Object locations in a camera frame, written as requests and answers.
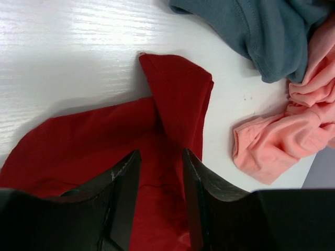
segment pink garment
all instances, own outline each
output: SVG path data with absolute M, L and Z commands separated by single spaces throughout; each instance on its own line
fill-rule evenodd
M 234 129 L 236 166 L 262 183 L 327 145 L 335 148 L 335 14 L 314 33 L 308 52 L 303 82 L 289 85 L 286 111 Z

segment black plastic part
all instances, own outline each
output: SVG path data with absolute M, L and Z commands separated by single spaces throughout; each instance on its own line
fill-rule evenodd
M 140 162 L 139 151 L 133 151 L 59 197 L 0 189 L 0 250 L 128 250 Z
M 335 250 L 335 190 L 248 193 L 183 153 L 193 251 Z

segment gray-blue cloth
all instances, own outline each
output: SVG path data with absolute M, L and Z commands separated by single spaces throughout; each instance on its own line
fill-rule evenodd
M 288 76 L 300 83 L 308 39 L 333 5 L 322 0 L 170 0 L 170 7 L 207 21 L 231 48 L 254 62 L 264 82 Z

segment dark teal fabric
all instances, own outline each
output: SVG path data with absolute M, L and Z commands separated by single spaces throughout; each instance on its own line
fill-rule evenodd
M 333 9 L 322 0 L 170 0 L 179 14 L 207 21 L 242 56 L 254 62 L 264 82 L 283 77 L 300 83 L 307 43 Z

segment red cloth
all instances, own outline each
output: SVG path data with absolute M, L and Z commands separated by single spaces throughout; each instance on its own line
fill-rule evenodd
M 202 155 L 211 75 L 175 55 L 139 58 L 153 97 L 51 118 L 27 133 L 0 173 L 0 187 L 58 196 L 142 155 L 130 250 L 190 250 L 182 149 Z

